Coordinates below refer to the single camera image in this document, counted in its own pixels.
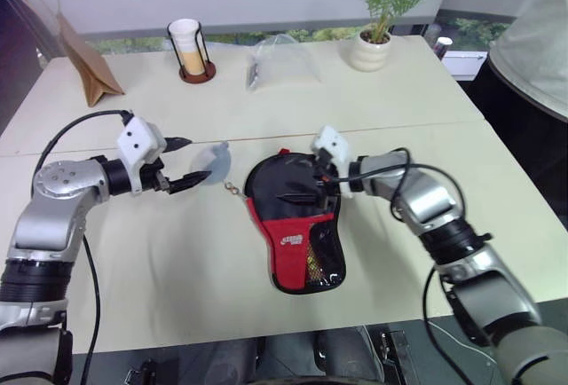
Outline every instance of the black cable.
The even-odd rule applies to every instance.
[[[100,326],[100,292],[99,292],[99,277],[97,276],[97,270],[95,269],[95,263],[92,259],[91,248],[89,247],[89,242],[85,235],[83,235],[83,246],[85,247],[85,254],[87,254],[87,261],[89,261],[89,268],[91,269],[92,282],[95,288],[95,326],[92,330],[91,344],[89,345],[89,350],[87,351],[87,356],[85,357],[85,363],[83,365],[83,373],[81,374],[81,385],[87,385],[87,380],[89,379],[89,370],[91,369],[92,355],[95,351],[95,345],[97,344],[97,337],[99,336],[99,326]]]
[[[91,119],[93,117],[98,116],[105,116],[110,114],[119,114],[122,117],[122,123],[126,124],[128,121],[133,117],[131,112],[127,110],[102,110],[100,112],[86,114],[85,116],[81,116],[74,121],[70,122],[67,126],[65,126],[62,130],[60,130],[55,137],[47,144],[47,146],[42,151],[42,155],[40,156],[37,164],[35,165],[34,175],[32,176],[32,186],[31,186],[31,195],[34,195],[34,177],[36,173],[43,167],[45,163],[45,159],[53,150],[53,147],[58,143],[59,139],[63,137],[71,128],[75,125],[86,121],[87,119]],[[89,268],[91,269],[91,276],[93,281],[93,287],[95,290],[95,326],[93,327],[92,337],[91,337],[91,344],[89,345],[89,350],[87,352],[87,356],[85,358],[85,363],[83,365],[83,373],[81,375],[81,385],[87,385],[87,380],[89,378],[89,370],[91,368],[91,361],[92,355],[95,350],[95,345],[97,344],[97,337],[99,336],[99,326],[100,326],[100,292],[99,292],[99,277],[97,275],[97,270],[95,268],[95,262],[92,259],[91,248],[89,247],[89,241],[87,237],[83,235],[83,246],[85,248],[85,254],[87,255],[87,261],[89,262]]]
[[[427,165],[427,164],[424,164],[424,163],[408,163],[407,162],[407,163],[400,163],[398,165],[386,166],[384,168],[369,170],[368,172],[365,172],[364,174],[358,174],[358,175],[354,175],[352,177],[345,177],[345,178],[333,177],[325,171],[322,171],[322,172],[323,172],[323,175],[326,177],[326,179],[331,183],[350,183],[352,181],[359,181],[361,179],[366,179],[366,178],[370,178],[370,177],[378,175],[378,174],[382,174],[383,172],[389,172],[391,170],[396,170],[396,169],[400,169],[400,168],[404,168],[405,170],[408,170],[408,169],[429,169],[429,170],[433,170],[433,171],[437,172],[438,174],[446,177],[452,183],[452,185],[455,187],[455,191],[458,193],[458,196],[460,197],[461,217],[465,218],[467,207],[466,207],[465,197],[463,195],[462,188],[460,187],[460,185],[458,184],[458,182],[455,180],[454,177],[452,177],[450,174],[445,172],[443,169],[437,168],[435,166]]]
[[[453,368],[454,372],[456,372],[457,375],[460,376],[463,383],[465,383],[466,385],[474,385],[474,383],[468,378],[463,370],[457,364],[455,364],[452,358],[442,349],[442,347],[440,347],[440,344],[436,340],[434,333],[432,333],[432,327],[429,323],[430,319],[428,317],[428,308],[426,302],[428,301],[428,289],[430,287],[432,277],[434,276],[434,272],[436,272],[436,269],[432,267],[430,269],[430,273],[428,274],[428,278],[426,279],[426,283],[424,284],[424,291],[422,293],[422,320],[424,322],[424,327],[426,328],[426,334],[428,335],[430,342],[432,343],[438,354],[442,356],[442,358],[450,365],[450,367]]]
[[[406,162],[405,162],[405,169],[402,173],[402,177],[400,178],[400,181],[398,181],[398,185],[397,188],[395,188],[394,192],[392,193],[392,197],[390,198],[390,205],[389,205],[389,209],[390,209],[390,214],[392,215],[392,217],[394,219],[396,219],[397,221],[403,223],[403,219],[400,217],[400,215],[397,215],[396,212],[396,206],[395,203],[400,195],[400,189],[402,188],[402,186],[405,184],[406,181],[406,176],[408,175],[408,171],[410,170],[410,161],[411,161],[411,157],[410,157],[410,150],[408,150],[405,147],[399,147],[399,148],[395,148],[394,150],[392,150],[393,152],[404,152],[406,154]]]

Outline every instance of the robotic arm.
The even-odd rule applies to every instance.
[[[324,168],[335,166],[342,195],[365,192],[393,203],[451,287],[446,298],[461,329],[477,345],[491,345],[507,383],[568,381],[568,337],[541,326],[531,296],[486,243],[491,236],[476,235],[444,186],[406,167],[410,159],[401,152],[350,161],[347,141],[328,126],[312,150]]]
[[[111,195],[149,189],[173,194],[199,184],[210,172],[176,181],[161,173],[160,154],[190,143],[164,138],[131,115],[118,138],[119,159],[57,161],[35,174],[33,197],[16,225],[0,279],[1,382],[68,383],[73,337],[66,328],[66,291],[87,213]]]

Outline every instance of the white table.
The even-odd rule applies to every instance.
[[[106,109],[132,109],[165,136],[218,141],[338,130],[371,130],[434,123],[481,121],[483,116],[419,36],[393,37],[389,65],[380,73],[351,69],[343,43],[303,43],[321,82],[298,82],[248,92],[252,48],[210,47],[217,76],[201,85],[178,77],[173,52],[107,56],[125,96],[86,106],[79,74],[68,59],[50,62],[0,139],[0,155],[40,153],[76,117]],[[57,151],[114,148],[121,124],[99,118],[69,132]]]
[[[344,135],[355,155],[404,145],[416,160],[447,170],[463,187],[469,221],[478,233],[494,235],[494,247],[532,296],[546,301],[568,295],[568,235],[485,122]],[[241,185],[266,156],[282,147],[307,152],[311,139],[232,142],[229,178]],[[204,146],[164,154],[166,175],[186,173]],[[89,151],[52,159],[80,160],[97,153],[114,155]],[[0,253],[28,201],[36,159],[0,159],[0,181],[9,183],[0,215]],[[344,201],[339,220],[346,280],[337,289],[316,295],[286,295],[272,286],[264,240],[241,199],[222,185],[199,186],[173,196],[145,192],[136,199],[116,197],[94,208],[87,225],[103,301],[97,351],[419,318],[422,286],[432,264],[421,242],[391,219],[388,203],[362,194]],[[68,297],[74,351],[85,352],[94,302],[83,251]],[[432,316],[449,314],[438,287],[432,288],[430,300]]]

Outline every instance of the person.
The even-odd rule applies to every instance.
[[[568,0],[515,20],[467,93],[568,228]]]

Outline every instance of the clear plastic bag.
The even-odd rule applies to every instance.
[[[211,171],[211,175],[202,182],[208,185],[222,182],[229,175],[229,169],[231,169],[231,152],[226,141],[205,147],[193,158],[191,167],[192,172]]]
[[[247,88],[257,90],[284,83],[319,83],[320,73],[310,53],[290,35],[276,35],[256,44],[250,60]]]

